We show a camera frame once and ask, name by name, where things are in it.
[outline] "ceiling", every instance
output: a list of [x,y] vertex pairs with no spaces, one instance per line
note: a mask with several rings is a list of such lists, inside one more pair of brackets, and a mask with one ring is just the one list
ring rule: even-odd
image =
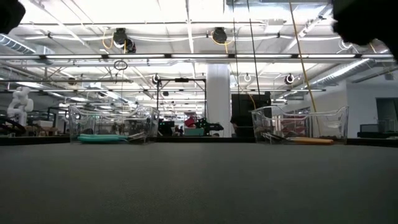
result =
[[[246,1],[227,0],[44,0],[44,9],[38,7],[34,0],[21,0],[26,8],[19,27],[10,37],[20,43],[38,49],[40,46],[52,50],[54,54],[122,54],[123,50],[111,45],[111,35],[116,28],[126,28],[127,35],[134,41],[137,54],[297,54],[294,26],[288,1],[252,1],[249,8]],[[293,1],[292,9],[300,34],[300,46],[303,54],[352,54],[369,52],[368,48],[342,43],[333,33],[331,7],[328,1]],[[215,27],[224,27],[228,36],[227,46],[215,44],[211,32]],[[382,45],[375,45],[377,51]],[[19,54],[8,47],[0,46],[1,54]],[[206,78],[207,64],[203,60],[126,60],[130,65],[119,78],[129,79],[130,83],[101,82],[102,88],[132,90],[151,89],[152,78]],[[85,66],[74,66],[71,60],[55,60],[52,65],[37,63],[34,60],[8,60],[7,63],[19,69],[25,69],[45,78],[53,74],[53,79],[100,79],[109,80],[117,73],[109,73],[114,61],[75,60]],[[257,88],[256,74],[259,77],[259,88],[292,88],[303,83],[302,66],[299,60],[293,63],[278,62],[241,62],[230,61],[230,75],[238,76],[241,88]],[[335,67],[338,62],[319,61],[304,63],[309,79]],[[286,85],[284,78],[295,75],[293,85]],[[84,90],[81,84],[52,83],[43,88],[62,88]],[[170,82],[167,88],[196,89],[195,92],[170,92],[168,99],[203,98],[197,83]],[[59,93],[62,96],[74,96],[70,93]],[[98,98],[95,92],[78,94],[81,98],[97,101],[113,101]],[[154,93],[123,92],[128,101],[142,101],[148,105],[155,102]],[[76,102],[70,98],[66,101]]]

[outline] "plastic storage box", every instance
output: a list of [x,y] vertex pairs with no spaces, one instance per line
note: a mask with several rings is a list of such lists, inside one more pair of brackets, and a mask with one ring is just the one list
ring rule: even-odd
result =
[[148,142],[157,136],[159,111],[139,106],[130,113],[102,113],[69,106],[70,142]]
[[320,113],[286,113],[278,106],[265,106],[252,113],[257,142],[270,144],[322,142],[346,143],[348,107]]

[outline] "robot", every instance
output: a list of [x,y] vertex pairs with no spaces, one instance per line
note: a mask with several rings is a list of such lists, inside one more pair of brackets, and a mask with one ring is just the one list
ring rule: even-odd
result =
[[13,99],[7,109],[7,116],[22,126],[26,126],[26,112],[33,110],[33,100],[28,98],[29,92],[30,88],[28,87],[18,87],[17,91],[12,94]]

